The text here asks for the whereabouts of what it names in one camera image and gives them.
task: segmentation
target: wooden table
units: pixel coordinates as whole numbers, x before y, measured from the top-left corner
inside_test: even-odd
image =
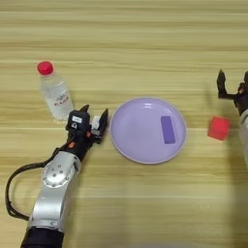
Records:
[[[43,161],[66,137],[38,91],[36,65],[50,60],[79,108],[92,114],[137,97],[180,109],[187,143],[173,160],[143,166],[122,157],[109,135],[94,146],[75,192],[64,247],[248,247],[248,173],[237,110],[217,99],[220,68],[235,92],[248,69],[245,0],[2,1],[0,3],[0,246],[19,247],[26,223],[8,216],[10,173]],[[206,135],[213,115],[227,117],[226,141]],[[14,185],[29,214],[40,171]]]

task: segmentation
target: red cube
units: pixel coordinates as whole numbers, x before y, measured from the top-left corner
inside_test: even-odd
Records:
[[[229,133],[229,120],[213,116],[207,135],[217,140],[224,140]]]

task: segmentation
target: lavender plate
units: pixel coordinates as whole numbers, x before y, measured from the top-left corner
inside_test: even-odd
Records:
[[[180,112],[159,99],[140,98],[122,105],[110,122],[114,146],[142,164],[159,164],[176,156],[186,139]]]

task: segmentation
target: purple rectangular block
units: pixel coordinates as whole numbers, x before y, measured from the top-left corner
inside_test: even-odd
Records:
[[[161,124],[165,143],[175,143],[174,131],[172,127],[171,117],[162,116]]]

